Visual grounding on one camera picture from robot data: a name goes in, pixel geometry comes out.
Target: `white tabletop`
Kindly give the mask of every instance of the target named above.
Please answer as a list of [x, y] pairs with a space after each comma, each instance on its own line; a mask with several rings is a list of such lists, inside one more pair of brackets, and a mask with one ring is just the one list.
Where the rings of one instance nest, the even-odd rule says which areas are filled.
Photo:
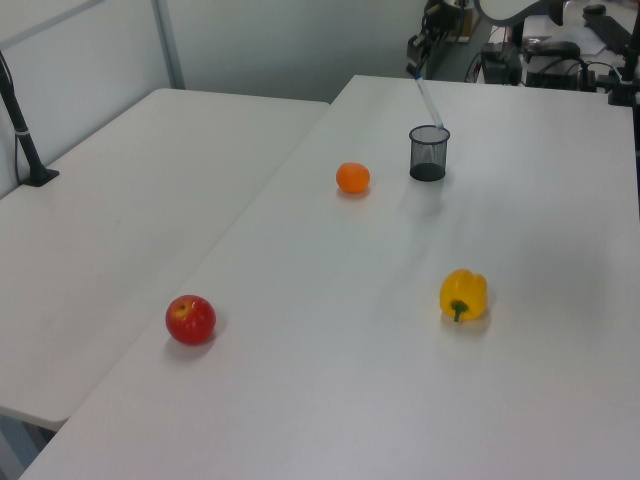
[[[181, 287], [215, 339], [180, 345], [158, 314], [23, 480], [635, 480], [631, 112], [429, 85], [443, 181], [409, 177], [413, 82], [354, 78]], [[337, 191], [345, 161], [368, 195]], [[490, 313], [457, 325], [438, 290], [460, 267]]]
[[327, 105], [159, 90], [0, 201], [0, 414], [57, 429]]

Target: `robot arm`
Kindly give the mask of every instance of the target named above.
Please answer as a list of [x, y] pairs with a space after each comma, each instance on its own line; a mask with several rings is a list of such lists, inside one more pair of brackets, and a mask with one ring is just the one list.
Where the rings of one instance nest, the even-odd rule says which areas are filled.
[[547, 10], [549, 17], [562, 25], [563, 0], [474, 0], [480, 14], [493, 25], [508, 27], [523, 22], [529, 15]]

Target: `pen holder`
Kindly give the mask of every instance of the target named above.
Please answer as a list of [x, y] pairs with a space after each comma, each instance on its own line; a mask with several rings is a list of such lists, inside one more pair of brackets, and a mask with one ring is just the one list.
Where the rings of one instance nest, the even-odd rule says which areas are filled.
[[447, 163], [447, 141], [451, 133], [435, 125], [421, 125], [409, 132], [411, 169], [409, 174], [422, 182], [444, 177]]

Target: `black stand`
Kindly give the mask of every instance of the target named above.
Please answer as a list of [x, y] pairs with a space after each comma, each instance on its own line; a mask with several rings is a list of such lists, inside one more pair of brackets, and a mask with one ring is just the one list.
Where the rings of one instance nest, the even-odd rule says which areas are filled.
[[44, 168], [44, 165], [42, 165], [36, 146], [33, 144], [33, 140], [31, 139], [29, 128], [27, 128], [27, 123], [22, 116], [20, 105], [18, 105], [18, 100], [16, 99], [16, 95], [13, 90], [13, 84], [9, 79], [9, 72], [2, 63], [0, 63], [0, 94], [2, 95], [2, 100], [7, 107], [9, 117], [13, 123], [13, 128], [16, 131], [16, 135], [18, 135], [20, 145], [22, 145], [22, 150], [24, 151], [24, 155], [27, 158], [27, 162], [29, 162], [29, 167], [31, 169], [29, 178], [24, 180], [22, 183], [32, 187], [41, 187], [52, 178], [57, 177], [59, 173], [55, 170], [48, 170]]
[[640, 9], [636, 16], [636, 23], [631, 34], [631, 41], [627, 47], [626, 61], [622, 70], [620, 81], [609, 93], [609, 105], [619, 105], [623, 107], [634, 107], [636, 105], [635, 96], [640, 88], [634, 85], [633, 78], [638, 65], [638, 55], [640, 54]]

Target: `pepper stem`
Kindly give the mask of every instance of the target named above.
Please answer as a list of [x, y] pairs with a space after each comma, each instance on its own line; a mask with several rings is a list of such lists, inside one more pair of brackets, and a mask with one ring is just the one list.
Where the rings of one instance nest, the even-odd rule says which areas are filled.
[[454, 300], [453, 302], [451, 302], [451, 308], [453, 308], [456, 312], [456, 316], [453, 317], [453, 321], [456, 323], [460, 321], [460, 315], [469, 310], [467, 304], [461, 302], [460, 300]]

